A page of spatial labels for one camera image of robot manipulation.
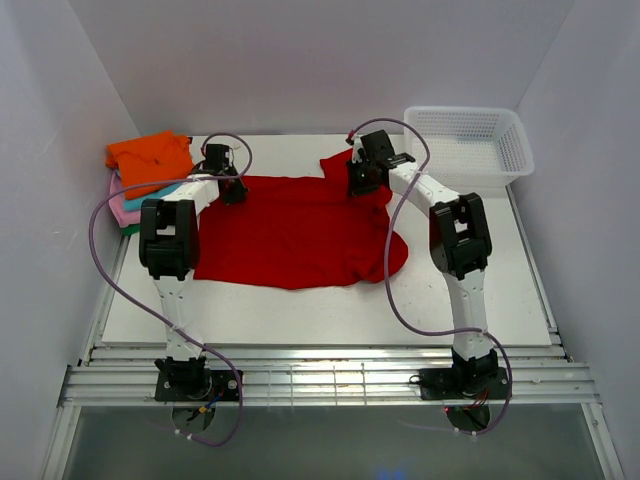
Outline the red t shirt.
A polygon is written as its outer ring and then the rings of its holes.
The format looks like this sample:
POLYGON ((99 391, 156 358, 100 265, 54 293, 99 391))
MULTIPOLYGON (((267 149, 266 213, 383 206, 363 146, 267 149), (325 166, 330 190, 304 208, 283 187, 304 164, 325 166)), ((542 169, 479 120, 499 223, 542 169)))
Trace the red t shirt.
POLYGON ((347 194, 350 151, 320 160, 320 177, 247 176, 245 201, 217 199, 199 216, 197 280, 287 290, 378 283, 409 247, 390 233, 385 188, 347 194))

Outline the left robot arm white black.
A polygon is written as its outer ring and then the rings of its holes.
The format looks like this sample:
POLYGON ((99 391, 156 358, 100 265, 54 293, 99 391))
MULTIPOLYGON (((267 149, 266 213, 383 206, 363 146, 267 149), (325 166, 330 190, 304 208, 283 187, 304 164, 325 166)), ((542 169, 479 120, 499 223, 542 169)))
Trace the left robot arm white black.
POLYGON ((246 199, 248 189, 237 178, 233 149, 207 144, 204 159, 186 182, 171 193, 145 200, 141 207, 140 262, 158 292, 165 327, 166 353, 155 361, 159 370, 155 399, 216 402, 239 399, 237 376, 206 366, 203 341, 189 326, 186 293, 200 260, 199 215, 216 199, 232 203, 246 199))

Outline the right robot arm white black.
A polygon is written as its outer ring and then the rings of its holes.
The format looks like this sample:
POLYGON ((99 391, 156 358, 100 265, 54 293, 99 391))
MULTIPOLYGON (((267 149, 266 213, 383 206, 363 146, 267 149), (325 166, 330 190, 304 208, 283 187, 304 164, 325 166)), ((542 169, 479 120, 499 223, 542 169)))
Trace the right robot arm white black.
POLYGON ((395 151, 388 134, 349 133, 348 193, 361 196, 385 187, 411 203, 428 220, 431 260, 445 280, 453 327, 452 365, 419 373, 421 397, 473 398, 478 402, 510 396, 508 370, 498 364, 488 332, 484 296, 485 271, 492 253, 482 198, 460 194, 429 176, 422 163, 395 151))

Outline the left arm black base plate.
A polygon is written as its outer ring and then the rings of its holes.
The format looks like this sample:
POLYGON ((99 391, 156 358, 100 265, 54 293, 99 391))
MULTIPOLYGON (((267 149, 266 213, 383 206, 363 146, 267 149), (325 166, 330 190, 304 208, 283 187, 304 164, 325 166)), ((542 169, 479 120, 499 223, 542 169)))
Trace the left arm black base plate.
POLYGON ((153 399, 157 402, 202 402, 215 398, 222 402, 239 400, 239 383, 230 370, 167 375, 160 372, 157 377, 153 399))

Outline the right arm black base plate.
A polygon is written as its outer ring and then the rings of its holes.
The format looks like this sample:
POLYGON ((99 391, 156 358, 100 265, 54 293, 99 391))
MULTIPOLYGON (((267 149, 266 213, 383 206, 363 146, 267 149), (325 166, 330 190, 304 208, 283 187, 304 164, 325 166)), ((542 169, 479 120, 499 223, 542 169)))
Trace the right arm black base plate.
POLYGON ((505 400, 510 381, 504 368, 495 375, 466 378, 451 368, 424 368, 409 378, 422 400, 505 400))

